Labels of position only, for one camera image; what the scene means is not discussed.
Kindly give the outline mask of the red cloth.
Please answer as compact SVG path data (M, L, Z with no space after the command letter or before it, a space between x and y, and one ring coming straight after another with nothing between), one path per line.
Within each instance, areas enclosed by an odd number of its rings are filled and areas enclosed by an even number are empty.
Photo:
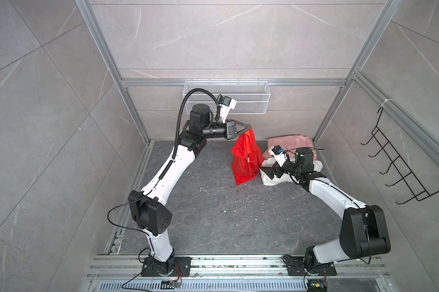
M253 130L252 139L236 140L231 153L234 156L232 171L236 185L239 186L256 179L263 164L263 155L257 145Z

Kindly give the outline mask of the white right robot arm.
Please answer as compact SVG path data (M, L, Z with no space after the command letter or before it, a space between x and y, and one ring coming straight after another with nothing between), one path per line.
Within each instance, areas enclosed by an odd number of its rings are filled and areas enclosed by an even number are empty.
M386 217L382 208L367 205L334 185L324 174L314 169L314 150L300 147L290 151L280 146L268 150L276 160L269 170L262 170L269 178L290 177L294 184L321 199L342 219L339 237L324 244L307 248L303 264L306 271L321 271L334 262L371 258L391 250Z

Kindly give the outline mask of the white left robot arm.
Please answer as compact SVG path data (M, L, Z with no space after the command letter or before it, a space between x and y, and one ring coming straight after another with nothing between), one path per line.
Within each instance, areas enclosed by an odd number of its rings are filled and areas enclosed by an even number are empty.
M132 219L149 243L149 261L161 276L169 275L175 267L175 251L167 231L172 213L166 208L175 184L208 139L231 140L251 129L250 125L227 118L235 104L235 100L229 105L220 104L216 116L208 105L194 105L189 120L178 129L171 156L141 191L132 191L128 197Z

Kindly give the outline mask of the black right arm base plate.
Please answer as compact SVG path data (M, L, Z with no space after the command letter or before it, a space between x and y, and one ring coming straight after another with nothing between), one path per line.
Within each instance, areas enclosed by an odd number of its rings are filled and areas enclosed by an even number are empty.
M283 255L282 261L289 276L336 276L337 272L333 264L319 264L311 257Z

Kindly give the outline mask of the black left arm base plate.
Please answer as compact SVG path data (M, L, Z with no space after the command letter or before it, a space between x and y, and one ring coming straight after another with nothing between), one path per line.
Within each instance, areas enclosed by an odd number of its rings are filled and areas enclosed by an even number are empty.
M142 277L187 277L191 269L191 257L171 257L166 262L160 262L152 257L144 259L142 266Z

